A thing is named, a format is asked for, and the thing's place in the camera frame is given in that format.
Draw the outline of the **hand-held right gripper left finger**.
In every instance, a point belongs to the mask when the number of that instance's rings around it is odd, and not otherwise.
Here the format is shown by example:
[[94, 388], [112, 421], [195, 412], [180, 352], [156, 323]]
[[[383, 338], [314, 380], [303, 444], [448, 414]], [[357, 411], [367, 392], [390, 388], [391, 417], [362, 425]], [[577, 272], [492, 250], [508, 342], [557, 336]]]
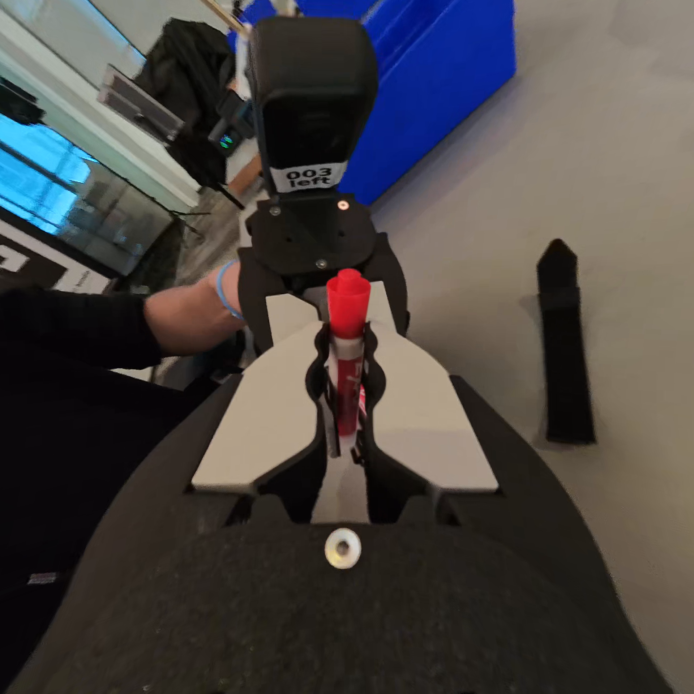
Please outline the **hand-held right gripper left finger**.
[[193, 475], [195, 489], [257, 489], [324, 442], [329, 329], [308, 323], [245, 371]]

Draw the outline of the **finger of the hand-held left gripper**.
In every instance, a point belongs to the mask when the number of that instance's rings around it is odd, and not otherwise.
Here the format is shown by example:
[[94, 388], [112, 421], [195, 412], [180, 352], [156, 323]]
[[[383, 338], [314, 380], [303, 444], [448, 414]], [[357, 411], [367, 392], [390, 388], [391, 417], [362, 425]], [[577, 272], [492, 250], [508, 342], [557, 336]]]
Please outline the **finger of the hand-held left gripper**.
[[271, 346], [275, 347], [306, 326], [322, 327], [319, 309], [309, 301], [293, 294], [276, 294], [265, 298]]
[[401, 337], [405, 337], [405, 309], [397, 305], [392, 308], [385, 283], [370, 283], [369, 323], [376, 323]]

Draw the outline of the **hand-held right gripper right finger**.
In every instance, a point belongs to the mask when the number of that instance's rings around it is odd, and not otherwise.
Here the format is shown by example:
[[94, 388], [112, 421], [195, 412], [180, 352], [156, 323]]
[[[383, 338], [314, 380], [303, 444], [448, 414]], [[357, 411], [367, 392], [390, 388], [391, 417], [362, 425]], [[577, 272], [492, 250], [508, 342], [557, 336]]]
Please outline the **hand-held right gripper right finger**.
[[437, 493], [493, 493], [498, 481], [447, 370], [384, 323], [365, 332], [367, 444]]

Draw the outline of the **red whiteboard marker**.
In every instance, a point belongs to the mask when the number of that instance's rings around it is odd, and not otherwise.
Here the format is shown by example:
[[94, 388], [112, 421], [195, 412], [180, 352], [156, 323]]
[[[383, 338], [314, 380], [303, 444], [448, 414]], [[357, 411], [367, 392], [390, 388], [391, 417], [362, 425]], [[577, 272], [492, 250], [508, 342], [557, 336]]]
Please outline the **red whiteboard marker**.
[[340, 447], [347, 450], [357, 439], [370, 282], [359, 271], [344, 269], [327, 282], [326, 290], [332, 409]]

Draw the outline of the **person's left forearm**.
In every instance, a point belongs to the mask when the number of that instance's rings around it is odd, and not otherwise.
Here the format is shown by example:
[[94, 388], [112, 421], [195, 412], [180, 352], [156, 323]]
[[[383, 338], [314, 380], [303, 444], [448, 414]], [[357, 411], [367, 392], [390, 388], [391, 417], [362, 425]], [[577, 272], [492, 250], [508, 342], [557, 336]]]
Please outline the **person's left forearm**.
[[219, 301], [217, 270], [143, 298], [10, 290], [1, 295], [1, 349], [59, 355], [105, 369], [140, 370], [206, 352], [242, 329]]

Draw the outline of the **blue wristband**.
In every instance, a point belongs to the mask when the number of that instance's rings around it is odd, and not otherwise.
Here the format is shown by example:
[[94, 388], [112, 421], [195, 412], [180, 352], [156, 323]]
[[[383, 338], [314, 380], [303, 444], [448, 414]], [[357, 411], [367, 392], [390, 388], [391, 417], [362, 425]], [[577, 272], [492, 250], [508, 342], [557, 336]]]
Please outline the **blue wristband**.
[[216, 274], [214, 280], [214, 289], [221, 305], [234, 319], [245, 322], [245, 318], [241, 311], [241, 303], [239, 299], [239, 276], [241, 271], [241, 263], [238, 259], [231, 260], [222, 265]]

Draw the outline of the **black device with green lights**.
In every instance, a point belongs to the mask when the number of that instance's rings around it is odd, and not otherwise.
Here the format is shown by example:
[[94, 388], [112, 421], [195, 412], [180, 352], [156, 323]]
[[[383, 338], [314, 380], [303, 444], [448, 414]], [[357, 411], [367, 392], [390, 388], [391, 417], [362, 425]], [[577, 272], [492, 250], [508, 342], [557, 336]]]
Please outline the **black device with green lights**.
[[256, 138], [253, 103], [228, 90], [217, 106], [219, 120], [208, 141], [227, 160], [245, 141]]

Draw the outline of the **blue plastic bin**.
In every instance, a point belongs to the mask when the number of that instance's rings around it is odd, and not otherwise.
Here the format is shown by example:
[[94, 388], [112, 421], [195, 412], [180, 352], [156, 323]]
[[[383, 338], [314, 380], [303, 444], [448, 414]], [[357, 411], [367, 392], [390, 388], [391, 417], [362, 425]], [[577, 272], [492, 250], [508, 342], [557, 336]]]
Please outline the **blue plastic bin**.
[[513, 1], [296, 1], [360, 22], [379, 87], [338, 196], [369, 205], [516, 74]]

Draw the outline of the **black jacket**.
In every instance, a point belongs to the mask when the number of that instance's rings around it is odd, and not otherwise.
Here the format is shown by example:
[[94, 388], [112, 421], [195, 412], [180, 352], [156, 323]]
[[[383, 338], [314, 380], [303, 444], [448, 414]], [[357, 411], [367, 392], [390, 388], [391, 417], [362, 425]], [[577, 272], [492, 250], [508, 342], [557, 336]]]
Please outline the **black jacket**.
[[227, 160], [208, 141], [217, 106], [230, 90], [236, 55], [226, 35], [204, 22], [170, 18], [133, 82], [184, 121], [169, 155], [200, 186], [220, 190]]

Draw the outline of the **grey laptop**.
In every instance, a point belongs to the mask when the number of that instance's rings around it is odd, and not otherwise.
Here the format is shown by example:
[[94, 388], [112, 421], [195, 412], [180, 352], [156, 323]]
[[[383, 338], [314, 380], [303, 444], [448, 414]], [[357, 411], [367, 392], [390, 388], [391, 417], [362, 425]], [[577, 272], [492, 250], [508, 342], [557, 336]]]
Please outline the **grey laptop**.
[[105, 107], [162, 144], [175, 141], [184, 121], [108, 64], [97, 97]]

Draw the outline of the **person's black clothing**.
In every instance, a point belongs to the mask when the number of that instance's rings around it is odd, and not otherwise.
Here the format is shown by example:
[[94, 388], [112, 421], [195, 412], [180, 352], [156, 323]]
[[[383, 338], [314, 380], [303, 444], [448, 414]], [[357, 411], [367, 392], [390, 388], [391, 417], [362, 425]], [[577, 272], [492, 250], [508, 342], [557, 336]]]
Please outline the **person's black clothing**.
[[239, 500], [192, 476], [240, 375], [178, 391], [28, 356], [1, 374], [2, 693], [39, 693], [118, 594]]

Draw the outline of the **white sign with black pattern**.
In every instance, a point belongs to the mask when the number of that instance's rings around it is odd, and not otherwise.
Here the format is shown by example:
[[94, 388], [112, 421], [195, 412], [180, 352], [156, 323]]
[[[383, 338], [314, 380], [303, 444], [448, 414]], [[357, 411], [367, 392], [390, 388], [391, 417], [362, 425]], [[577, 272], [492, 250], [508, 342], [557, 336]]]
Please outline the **white sign with black pattern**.
[[1, 292], [40, 288], [103, 294], [112, 280], [5, 221], [1, 222]]

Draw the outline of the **glass window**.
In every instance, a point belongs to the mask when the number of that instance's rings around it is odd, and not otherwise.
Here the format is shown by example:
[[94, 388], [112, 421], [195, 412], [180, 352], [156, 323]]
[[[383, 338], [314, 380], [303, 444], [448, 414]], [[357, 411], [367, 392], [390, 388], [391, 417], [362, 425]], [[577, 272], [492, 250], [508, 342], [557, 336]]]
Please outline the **glass window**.
[[1, 116], [1, 207], [120, 275], [172, 214], [61, 134]]

